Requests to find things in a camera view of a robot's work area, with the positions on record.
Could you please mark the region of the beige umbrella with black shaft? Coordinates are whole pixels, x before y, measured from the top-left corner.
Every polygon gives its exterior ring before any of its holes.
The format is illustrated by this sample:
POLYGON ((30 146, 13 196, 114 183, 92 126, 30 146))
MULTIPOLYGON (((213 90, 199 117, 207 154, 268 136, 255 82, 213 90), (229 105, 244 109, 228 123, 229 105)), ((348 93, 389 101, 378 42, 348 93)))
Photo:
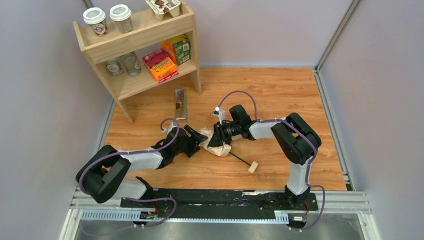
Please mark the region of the beige umbrella with black shaft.
POLYGON ((214 131, 212 129, 209 129, 207 127, 202 127, 201 129, 198 130, 198 133, 207 137, 207 140, 204 140, 199 144, 202 148, 204 148, 208 152, 210 152, 213 155, 216 155, 218 157, 226 157, 228 154, 230 154, 231 156, 233 156, 233 157, 237 158, 238 160, 242 161, 243 163, 247 164, 249 166, 247 171, 250 174, 256 175, 256 180, 259 183, 263 184, 263 183, 266 182, 266 180, 267 180, 266 176, 263 173, 257 171, 257 168, 259 166, 258 162, 253 161, 252 163, 249 163, 249 162, 245 161, 244 159, 242 159, 241 157, 239 157, 235 153, 231 152, 232 147, 227 143, 224 143, 221 146, 208 146, 208 144, 212 142, 212 136, 213 136, 213 133, 214 133, 214 131))

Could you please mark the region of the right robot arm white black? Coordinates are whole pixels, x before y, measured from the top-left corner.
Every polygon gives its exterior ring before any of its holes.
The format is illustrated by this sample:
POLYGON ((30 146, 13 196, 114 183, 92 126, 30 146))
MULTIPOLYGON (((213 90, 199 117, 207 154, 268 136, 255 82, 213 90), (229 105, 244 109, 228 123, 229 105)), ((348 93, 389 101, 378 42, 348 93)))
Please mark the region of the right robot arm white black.
POLYGON ((274 120, 253 120, 238 104, 230 108, 232 120, 221 118, 213 126, 209 147, 230 144, 236 137, 250 141, 276 139, 290 161, 289 180, 285 185, 286 200, 292 206, 302 204, 310 192, 310 163, 322 141, 318 134, 296 112, 274 120))

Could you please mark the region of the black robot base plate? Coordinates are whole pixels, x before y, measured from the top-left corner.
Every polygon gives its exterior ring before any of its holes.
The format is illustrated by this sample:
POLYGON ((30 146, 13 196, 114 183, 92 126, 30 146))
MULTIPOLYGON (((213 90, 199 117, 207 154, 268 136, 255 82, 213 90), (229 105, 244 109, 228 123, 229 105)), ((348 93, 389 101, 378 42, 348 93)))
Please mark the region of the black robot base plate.
POLYGON ((292 211, 285 192, 228 190, 228 189, 172 189, 156 188, 146 193, 142 199, 153 202, 134 202, 122 199, 122 208, 153 208, 158 210, 159 217, 171 213, 176 200, 174 213, 181 215, 215 215, 252 216, 265 215, 272 211, 292 211))

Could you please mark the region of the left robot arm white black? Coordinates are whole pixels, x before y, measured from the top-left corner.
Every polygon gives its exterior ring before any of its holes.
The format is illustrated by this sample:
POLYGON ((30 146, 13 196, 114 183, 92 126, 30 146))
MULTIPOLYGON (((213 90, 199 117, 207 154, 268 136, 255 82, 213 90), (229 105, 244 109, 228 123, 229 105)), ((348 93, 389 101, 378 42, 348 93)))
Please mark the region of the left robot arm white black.
POLYGON ((151 186, 139 177, 127 177, 128 173, 162 169, 179 154, 190 158, 208 140, 188 125, 180 127, 174 119, 161 130, 166 137, 146 149, 124 151, 104 145, 76 174, 80 190, 98 204, 111 198, 141 199, 151 186))

